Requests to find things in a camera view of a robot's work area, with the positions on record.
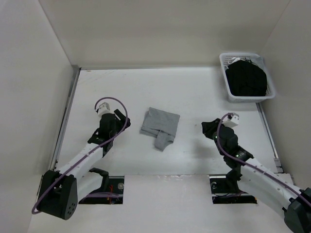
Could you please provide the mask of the grey tank top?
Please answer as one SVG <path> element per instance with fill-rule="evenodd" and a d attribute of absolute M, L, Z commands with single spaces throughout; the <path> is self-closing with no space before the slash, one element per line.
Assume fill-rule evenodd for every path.
<path fill-rule="evenodd" d="M 176 137 L 180 115 L 150 107 L 140 129 L 143 135 L 155 138 L 154 147 L 163 151 Z"/>

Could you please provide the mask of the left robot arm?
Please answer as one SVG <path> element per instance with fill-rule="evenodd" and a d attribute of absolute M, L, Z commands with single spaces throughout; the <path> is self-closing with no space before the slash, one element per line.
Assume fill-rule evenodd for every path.
<path fill-rule="evenodd" d="M 42 178 L 39 196 L 32 214 L 48 215 L 68 220 L 78 203 L 95 191 L 105 193 L 109 188 L 108 172 L 94 165 L 113 147 L 114 139 L 130 127 L 130 119 L 116 109 L 98 110 L 99 127 L 85 147 L 58 170 L 48 170 Z"/>

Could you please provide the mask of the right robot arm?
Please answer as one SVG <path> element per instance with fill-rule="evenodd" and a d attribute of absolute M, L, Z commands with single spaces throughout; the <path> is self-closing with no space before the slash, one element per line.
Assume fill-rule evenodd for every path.
<path fill-rule="evenodd" d="M 238 144 L 238 136 L 217 118 L 202 122 L 203 135 L 214 141 L 231 169 L 225 176 L 226 188 L 236 194 L 248 193 L 283 218 L 293 233 L 311 231 L 311 189 L 302 189 L 282 180 Z"/>

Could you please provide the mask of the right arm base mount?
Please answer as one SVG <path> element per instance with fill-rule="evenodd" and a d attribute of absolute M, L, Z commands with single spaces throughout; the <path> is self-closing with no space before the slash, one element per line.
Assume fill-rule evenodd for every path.
<path fill-rule="evenodd" d="M 257 199 L 236 187 L 231 187 L 225 176 L 210 176 L 213 204 L 257 204 Z"/>

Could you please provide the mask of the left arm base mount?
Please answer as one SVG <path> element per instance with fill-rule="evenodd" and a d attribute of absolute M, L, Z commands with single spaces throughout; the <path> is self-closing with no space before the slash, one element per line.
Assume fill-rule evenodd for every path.
<path fill-rule="evenodd" d="M 79 194 L 79 204 L 123 204 L 124 177 L 109 176 L 107 171 L 92 168 L 90 180 Z"/>

